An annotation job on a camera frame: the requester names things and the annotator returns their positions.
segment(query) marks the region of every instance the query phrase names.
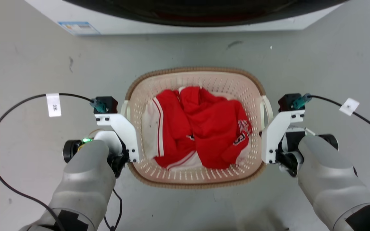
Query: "cable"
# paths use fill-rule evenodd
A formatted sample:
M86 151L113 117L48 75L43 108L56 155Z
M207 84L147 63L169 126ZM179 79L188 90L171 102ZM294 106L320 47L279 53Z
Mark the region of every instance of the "cable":
M330 100L328 98L324 98L324 97L321 97L321 96L317 96L317 95L310 95L309 98L319 98L319 99L322 99L324 101L328 101L330 103L333 103L333 104L336 104L338 106L342 106L341 104L339 104L338 102L335 102L333 100ZM361 116L360 114L356 113L356 112L353 112L352 114L356 115L357 117L361 118L363 121L365 121L366 123L370 124L370 121L367 120L365 117Z
M118 227L119 221L121 220L121 216L122 216L122 198L118 195L118 193L115 192L115 189L112 189L112 191L115 194L115 196L119 199L119 216L115 223L115 226L109 226L108 221L107 221L107 216L104 217L105 224L109 228L109 231L116 230L116 228Z
M98 128L98 129L95 129L95 130L93 130L92 132L90 132L89 134L88 134L88 138L91 138L91 135L92 135L92 133L95 133L95 132L99 132L99 131L103 131L104 129L103 128Z
M89 102L93 102L91 99L89 98L86 98L86 97L83 97L83 96L80 96L80 95L74 95L74 94L68 94L68 93L59 93L59 95L66 95L66 96L72 96L72 97L76 97L76 98L82 98L82 99L85 99ZM29 97L27 99L24 99L23 101L19 102L18 104L15 104L12 108L10 108L8 111L6 111L1 117L0 117L0 123L1 121L11 112L13 111L15 108L17 108L18 106L24 104L25 102L28 102L32 99L35 99L35 98L41 98L41 97L45 97L46 95L35 95L35 96L32 96L32 97ZM58 225L60 231L66 231L61 223L61 221L59 220L58 216L54 213L54 211L49 207L47 206L44 202L32 197L32 196L29 196L25 193L21 193L20 191L14 189L12 186L10 186L0 175L0 181L7 187L9 188L11 191L13 191L14 193L20 195L20 196L23 196L25 198L28 198L32 201L35 201L37 202L38 204L40 204L41 206L43 206L52 216L53 218L55 219L55 222L56 224Z

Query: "clothing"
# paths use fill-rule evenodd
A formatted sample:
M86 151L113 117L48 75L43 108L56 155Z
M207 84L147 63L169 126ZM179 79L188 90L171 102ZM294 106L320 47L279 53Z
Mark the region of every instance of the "clothing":
M228 168L248 156L250 134L239 101L199 87L161 92L142 117L146 156L170 170Z

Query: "concrete floor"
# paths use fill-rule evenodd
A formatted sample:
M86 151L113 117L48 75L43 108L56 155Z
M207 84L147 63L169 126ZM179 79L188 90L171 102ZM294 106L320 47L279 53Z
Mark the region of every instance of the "concrete floor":
M234 41L243 43L226 49ZM352 0L299 32L79 38L22 0L0 0L0 115L48 92L112 95L122 102L137 76L196 65L253 73L275 111L285 93L311 92L339 102L352 97L361 103L357 112L370 119L370 1ZM49 118L45 99L31 101L0 126L1 175L46 203L65 166L63 143L97 128L85 102L62 98L61 104L63 116ZM370 189L370 126L317 99L307 107L304 125L333 133ZM148 187L126 170L116 190L124 200L119 230L327 230L295 179L276 166L250 184L197 191ZM112 223L118 207L112 196ZM43 211L0 183L0 230L18 230ZM99 230L107 228L101 224Z

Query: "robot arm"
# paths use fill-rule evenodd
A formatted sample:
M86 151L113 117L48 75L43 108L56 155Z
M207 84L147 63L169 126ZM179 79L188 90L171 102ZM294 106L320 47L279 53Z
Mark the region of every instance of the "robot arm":
M105 102L103 108L94 105L97 124L113 130L99 131L93 140L69 140L64 145L63 158L68 164L49 207L65 230L96 231L104 219L116 178L127 162L139 161L140 157L135 128L118 114L118 103L112 97L97 99ZM20 231L58 230L53 217L45 211L39 220Z
M316 215L330 231L370 231L370 192L332 135L292 126L304 117L300 94L279 100L279 114L262 132L262 159L298 178Z
M66 230L96 231L104 219L115 185L115 171L109 165L109 148L102 140L84 144L64 168L50 208ZM21 231L56 231L53 217L45 212Z

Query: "laundry basket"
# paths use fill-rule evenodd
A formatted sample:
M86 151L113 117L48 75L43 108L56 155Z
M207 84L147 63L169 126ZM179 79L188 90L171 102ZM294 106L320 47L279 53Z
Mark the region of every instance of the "laundry basket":
M251 151L244 164L231 165L228 169L205 167L182 171L169 171L145 156L142 139L142 114L145 105L165 89L200 86L210 92L232 95L244 107L252 124ZM141 153L140 161L128 164L134 176L142 183L154 187L179 189L204 189L247 183L265 169L261 159L261 137L264 128L264 113L268 121L273 118L272 109L261 83L244 70L220 67L181 67L158 70L140 76L128 89L122 106L123 114L138 132Z

